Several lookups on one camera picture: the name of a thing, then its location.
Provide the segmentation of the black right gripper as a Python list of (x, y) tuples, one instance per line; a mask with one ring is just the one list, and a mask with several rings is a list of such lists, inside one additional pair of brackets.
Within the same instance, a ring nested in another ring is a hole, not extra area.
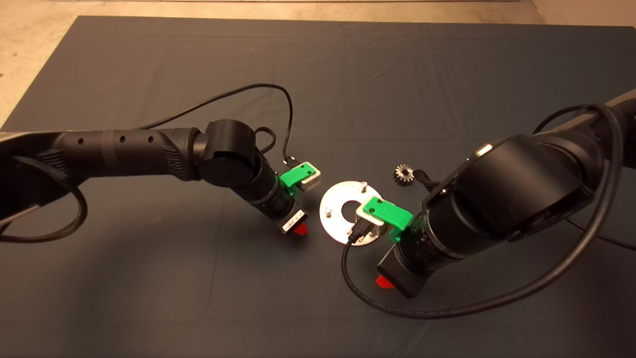
[(417, 297), (428, 280), (428, 272), (407, 262), (398, 247), (391, 247), (377, 265), (376, 284), (383, 289), (397, 289), (404, 297)]

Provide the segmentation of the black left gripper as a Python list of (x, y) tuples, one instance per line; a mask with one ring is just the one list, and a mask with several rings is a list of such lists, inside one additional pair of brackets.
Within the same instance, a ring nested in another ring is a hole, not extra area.
[(289, 212), (282, 218), (277, 220), (277, 227), (283, 234), (295, 234), (297, 236), (306, 236), (308, 234), (308, 226), (304, 224), (308, 213), (301, 206), (292, 206)]

